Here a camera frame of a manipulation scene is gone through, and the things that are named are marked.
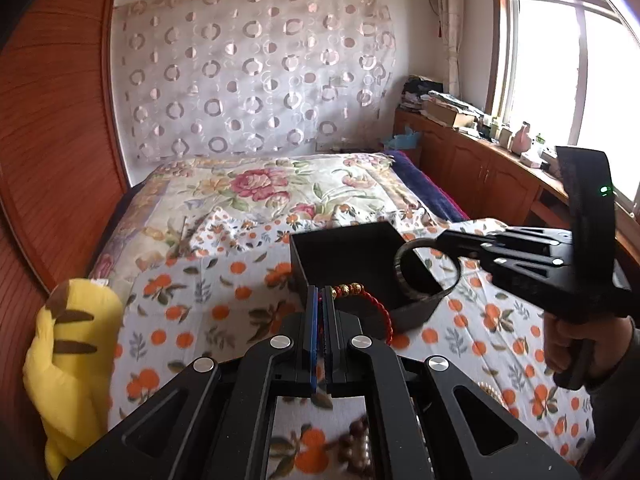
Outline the person's right hand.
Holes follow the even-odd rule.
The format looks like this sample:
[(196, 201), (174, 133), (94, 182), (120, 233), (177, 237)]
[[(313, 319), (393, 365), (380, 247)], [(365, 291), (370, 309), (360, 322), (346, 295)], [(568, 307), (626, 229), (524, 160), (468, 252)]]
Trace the person's right hand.
[(544, 359), (555, 373), (564, 373), (573, 361), (570, 345), (577, 341), (593, 343), (592, 356), (582, 378), (584, 386), (603, 378), (620, 364), (634, 338), (631, 316), (598, 318), (584, 324), (570, 324), (556, 316), (544, 315)]

